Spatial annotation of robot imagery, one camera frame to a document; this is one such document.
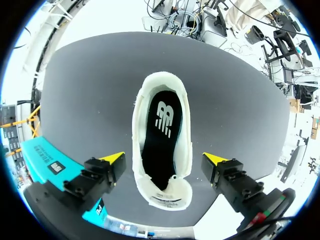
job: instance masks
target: sneaker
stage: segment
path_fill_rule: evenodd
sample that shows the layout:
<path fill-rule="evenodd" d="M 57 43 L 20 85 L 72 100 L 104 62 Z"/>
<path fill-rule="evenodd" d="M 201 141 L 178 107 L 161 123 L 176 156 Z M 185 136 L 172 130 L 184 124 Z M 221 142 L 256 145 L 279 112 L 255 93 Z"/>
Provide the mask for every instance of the sneaker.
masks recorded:
<path fill-rule="evenodd" d="M 186 209 L 192 188 L 190 109 L 182 81 L 169 72 L 146 77 L 132 116 L 132 169 L 140 194 L 150 205 Z"/>

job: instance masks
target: gray platform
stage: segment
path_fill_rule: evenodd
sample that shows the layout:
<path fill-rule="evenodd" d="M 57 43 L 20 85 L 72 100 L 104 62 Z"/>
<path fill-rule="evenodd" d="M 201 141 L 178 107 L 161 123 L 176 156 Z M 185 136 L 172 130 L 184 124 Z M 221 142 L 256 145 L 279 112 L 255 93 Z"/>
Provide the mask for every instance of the gray platform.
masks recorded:
<path fill-rule="evenodd" d="M 193 165 L 190 206 L 149 206 L 132 171 L 132 114 L 151 73 L 177 75 L 188 93 Z M 203 152 L 237 158 L 254 179 L 270 174 L 287 132 L 289 103 L 259 71 L 218 48 L 160 33 L 95 36 L 59 49 L 46 68 L 41 100 L 44 137 L 79 163 L 125 151 L 127 169 L 103 199 L 110 215 L 150 226 L 193 226 L 216 194 L 201 171 Z"/>

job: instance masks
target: white fabric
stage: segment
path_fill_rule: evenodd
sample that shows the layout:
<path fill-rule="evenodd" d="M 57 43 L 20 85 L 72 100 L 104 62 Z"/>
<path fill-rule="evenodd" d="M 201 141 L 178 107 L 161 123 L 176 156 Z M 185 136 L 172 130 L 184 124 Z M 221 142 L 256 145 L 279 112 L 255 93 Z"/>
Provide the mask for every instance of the white fabric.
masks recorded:
<path fill-rule="evenodd" d="M 182 107 L 182 123 L 173 153 L 176 175 L 168 181 L 167 188 L 161 191 L 146 174 L 141 151 L 146 140 L 150 101 L 164 88 L 177 94 Z M 186 209 L 191 202 L 192 188 L 183 179 L 191 173 L 192 168 L 190 126 L 189 102 L 182 81 L 177 76 L 164 71 L 147 76 L 138 92 L 132 116 L 132 170 L 140 194 L 154 207 L 167 211 L 180 211 Z"/>
<path fill-rule="evenodd" d="M 280 0 L 237 0 L 232 2 L 240 10 L 258 20 L 282 5 Z M 236 9 L 235 6 L 232 6 L 226 13 L 225 20 L 237 32 L 243 30 L 247 25 L 253 25 L 255 22 L 254 19 Z"/>

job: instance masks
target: sticker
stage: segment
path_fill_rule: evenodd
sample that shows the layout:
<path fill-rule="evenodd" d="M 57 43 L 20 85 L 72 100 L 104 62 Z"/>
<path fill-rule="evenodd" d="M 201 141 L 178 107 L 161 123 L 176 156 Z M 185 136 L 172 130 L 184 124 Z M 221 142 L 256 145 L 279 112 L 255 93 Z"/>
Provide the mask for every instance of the sticker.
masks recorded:
<path fill-rule="evenodd" d="M 35 145 L 34 150 L 46 164 L 53 160 L 52 156 L 41 145 Z"/>
<path fill-rule="evenodd" d="M 175 209 L 175 208 L 180 208 L 183 205 L 185 205 L 185 202 L 181 198 L 176 199 L 176 200 L 164 200 L 164 199 L 160 199 L 155 196 L 152 196 L 151 198 L 153 201 L 157 202 L 158 204 L 160 204 L 166 208 Z"/>
<path fill-rule="evenodd" d="M 61 173 L 64 169 L 66 169 L 65 166 L 63 166 L 60 162 L 55 161 L 54 163 L 51 163 L 48 168 L 53 172 L 54 175 L 57 175 Z"/>
<path fill-rule="evenodd" d="M 102 210 L 104 209 L 104 206 L 105 206 L 104 201 L 101 198 L 98 206 L 96 206 L 96 209 L 95 209 L 95 212 L 96 212 L 96 214 L 98 214 L 98 216 L 100 216 Z"/>

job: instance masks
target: insole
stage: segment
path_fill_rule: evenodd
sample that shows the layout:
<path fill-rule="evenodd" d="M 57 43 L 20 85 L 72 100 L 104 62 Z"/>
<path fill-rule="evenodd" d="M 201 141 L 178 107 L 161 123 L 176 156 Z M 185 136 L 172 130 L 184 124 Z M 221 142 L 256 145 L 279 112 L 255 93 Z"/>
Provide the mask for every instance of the insole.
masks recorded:
<path fill-rule="evenodd" d="M 165 190 L 176 174 L 174 151 L 181 128 L 182 107 L 173 91 L 158 92 L 151 100 L 142 151 L 144 171 L 152 182 Z"/>

